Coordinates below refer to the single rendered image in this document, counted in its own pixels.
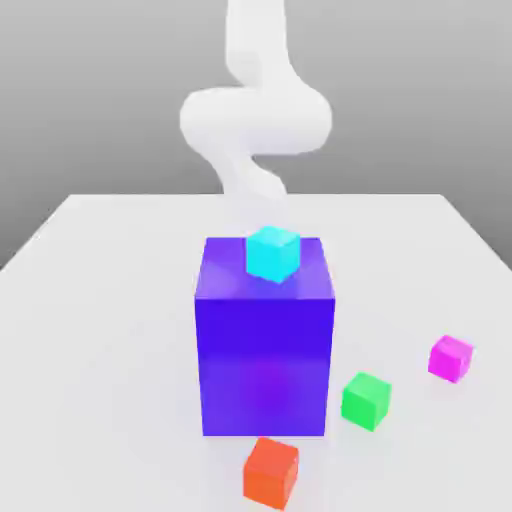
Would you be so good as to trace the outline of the small cyan cube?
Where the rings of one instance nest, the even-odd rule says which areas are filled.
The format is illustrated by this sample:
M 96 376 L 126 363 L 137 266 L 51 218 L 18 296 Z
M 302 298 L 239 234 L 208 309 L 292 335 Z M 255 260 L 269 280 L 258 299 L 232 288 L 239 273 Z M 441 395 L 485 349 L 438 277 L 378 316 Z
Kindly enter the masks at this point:
M 299 269 L 301 237 L 296 232 L 265 226 L 248 236 L 245 246 L 249 275 L 282 283 Z

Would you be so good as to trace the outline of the small green cube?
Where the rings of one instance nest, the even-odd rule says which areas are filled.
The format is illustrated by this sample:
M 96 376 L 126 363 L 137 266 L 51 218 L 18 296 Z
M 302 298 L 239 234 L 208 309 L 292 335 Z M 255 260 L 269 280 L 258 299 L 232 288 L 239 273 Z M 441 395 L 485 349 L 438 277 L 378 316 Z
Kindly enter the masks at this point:
M 343 389 L 341 417 L 373 432 L 388 413 L 391 392 L 389 382 L 358 372 Z

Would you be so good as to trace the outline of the small orange cube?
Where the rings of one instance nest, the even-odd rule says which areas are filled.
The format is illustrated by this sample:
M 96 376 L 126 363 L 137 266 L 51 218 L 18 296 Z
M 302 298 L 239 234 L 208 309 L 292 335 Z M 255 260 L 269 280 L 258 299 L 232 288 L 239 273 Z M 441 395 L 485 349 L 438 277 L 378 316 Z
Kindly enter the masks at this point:
M 266 437 L 257 439 L 243 467 L 243 496 L 284 510 L 298 477 L 299 450 Z

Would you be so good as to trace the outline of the small magenta cube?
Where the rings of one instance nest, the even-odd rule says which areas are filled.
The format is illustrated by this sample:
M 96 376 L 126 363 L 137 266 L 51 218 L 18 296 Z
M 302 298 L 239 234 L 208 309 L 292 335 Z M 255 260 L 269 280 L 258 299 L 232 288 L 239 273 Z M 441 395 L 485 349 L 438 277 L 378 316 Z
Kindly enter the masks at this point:
M 428 372 L 449 382 L 457 383 L 468 372 L 473 351 L 472 344 L 444 335 L 431 348 Z

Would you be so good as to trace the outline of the large purple box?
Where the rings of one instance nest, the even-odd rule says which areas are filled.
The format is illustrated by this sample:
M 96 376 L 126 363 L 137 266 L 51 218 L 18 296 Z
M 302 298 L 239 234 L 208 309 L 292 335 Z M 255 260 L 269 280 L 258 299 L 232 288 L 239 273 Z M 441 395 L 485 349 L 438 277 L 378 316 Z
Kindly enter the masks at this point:
M 206 436 L 325 432 L 335 293 L 317 238 L 281 284 L 249 275 L 245 241 L 207 238 L 194 296 Z

